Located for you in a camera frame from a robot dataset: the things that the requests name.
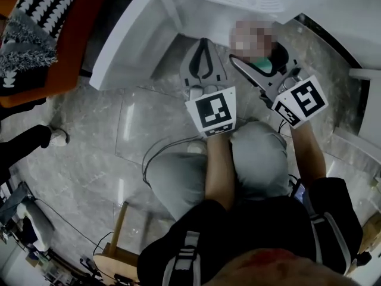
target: shoe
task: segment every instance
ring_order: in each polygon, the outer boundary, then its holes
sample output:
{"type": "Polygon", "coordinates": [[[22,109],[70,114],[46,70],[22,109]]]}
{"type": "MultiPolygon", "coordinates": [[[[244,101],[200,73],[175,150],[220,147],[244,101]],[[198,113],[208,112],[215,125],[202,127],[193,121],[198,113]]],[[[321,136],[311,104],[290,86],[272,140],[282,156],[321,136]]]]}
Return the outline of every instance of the shoe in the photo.
{"type": "Polygon", "coordinates": [[[207,144],[203,141],[190,142],[187,151],[192,154],[208,154],[207,144]]]}
{"type": "Polygon", "coordinates": [[[66,146],[67,134],[62,129],[54,130],[51,127],[49,128],[52,132],[49,145],[59,146],[59,147],[66,146]]]}

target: marble floor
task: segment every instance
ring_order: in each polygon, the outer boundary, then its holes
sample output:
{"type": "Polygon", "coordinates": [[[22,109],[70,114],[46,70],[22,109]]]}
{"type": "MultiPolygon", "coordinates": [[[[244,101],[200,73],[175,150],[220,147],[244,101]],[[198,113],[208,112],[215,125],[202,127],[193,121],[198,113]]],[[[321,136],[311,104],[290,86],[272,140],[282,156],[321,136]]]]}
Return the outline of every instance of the marble floor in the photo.
{"type": "MultiPolygon", "coordinates": [[[[313,128],[324,151],[328,175],[346,180],[356,214],[364,223],[381,207],[381,194],[371,188],[379,164],[332,136],[335,126],[358,131],[360,84],[348,77],[347,62],[297,21],[279,26],[278,30],[295,47],[308,72],[317,76],[327,96],[330,106],[312,120],[313,128]]],[[[2,122],[4,141],[40,123],[68,132],[70,143],[66,147],[37,149],[19,161],[13,173],[27,182],[37,198],[51,205],[91,241],[97,243],[114,229],[124,200],[130,207],[118,244],[121,248],[139,253],[163,236],[173,223],[142,181],[142,159],[159,139],[164,139],[160,145],[165,145],[197,135],[185,109],[179,81],[180,63],[194,42],[178,36],[154,73],[153,83],[99,92],[89,85],[88,79],[80,78],[75,90],[49,98],[44,105],[2,122]]],[[[228,63],[228,49],[217,47],[217,51],[230,83],[236,86],[239,120],[256,118],[277,130],[280,118],[258,99],[259,90],[228,63]]],[[[290,173],[298,176],[286,126],[282,134],[288,143],[290,173]]],[[[185,148],[186,145],[179,145],[172,151],[185,148]]],[[[41,203],[39,206],[56,229],[52,248],[84,269],[79,259],[91,258],[94,244],[49,208],[41,203]]],[[[100,246],[104,247],[110,239],[111,235],[100,246]]]]}

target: orange chair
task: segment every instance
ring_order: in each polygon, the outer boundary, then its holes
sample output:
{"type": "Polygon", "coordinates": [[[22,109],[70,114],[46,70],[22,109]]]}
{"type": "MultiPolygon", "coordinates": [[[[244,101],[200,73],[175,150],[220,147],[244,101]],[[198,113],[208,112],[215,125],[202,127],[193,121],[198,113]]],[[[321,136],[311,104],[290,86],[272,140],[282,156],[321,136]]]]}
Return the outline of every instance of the orange chair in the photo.
{"type": "MultiPolygon", "coordinates": [[[[7,97],[0,97],[0,105],[11,108],[65,93],[77,85],[83,54],[94,21],[104,0],[74,0],[57,43],[58,62],[46,76],[45,86],[7,97]]],[[[8,17],[17,0],[0,0],[0,14],[8,17]]]]}

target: green object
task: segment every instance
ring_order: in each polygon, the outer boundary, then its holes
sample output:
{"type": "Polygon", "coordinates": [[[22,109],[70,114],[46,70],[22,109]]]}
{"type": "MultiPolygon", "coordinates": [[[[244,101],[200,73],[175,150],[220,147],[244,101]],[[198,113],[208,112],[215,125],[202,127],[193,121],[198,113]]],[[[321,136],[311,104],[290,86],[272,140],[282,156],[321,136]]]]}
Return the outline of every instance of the green object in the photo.
{"type": "Polygon", "coordinates": [[[256,63],[253,63],[253,65],[261,69],[264,73],[271,73],[271,70],[273,69],[273,65],[271,64],[271,61],[268,60],[268,58],[262,58],[256,63]]]}

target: black pants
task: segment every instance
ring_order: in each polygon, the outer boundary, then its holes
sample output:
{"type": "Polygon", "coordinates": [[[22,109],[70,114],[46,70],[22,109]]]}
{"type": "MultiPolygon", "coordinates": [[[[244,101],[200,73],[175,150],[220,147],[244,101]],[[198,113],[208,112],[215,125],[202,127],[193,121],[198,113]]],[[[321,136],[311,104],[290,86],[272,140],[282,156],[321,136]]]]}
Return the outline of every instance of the black pants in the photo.
{"type": "Polygon", "coordinates": [[[37,125],[16,136],[9,142],[0,143],[0,184],[10,178],[9,168],[28,156],[38,147],[46,148],[49,145],[51,131],[49,127],[37,125]]]}
{"type": "Polygon", "coordinates": [[[0,105],[0,120],[4,120],[6,117],[9,117],[15,113],[32,110],[36,105],[42,105],[45,102],[46,102],[46,98],[42,98],[41,100],[27,102],[25,104],[15,106],[12,108],[3,108],[0,105]]]}

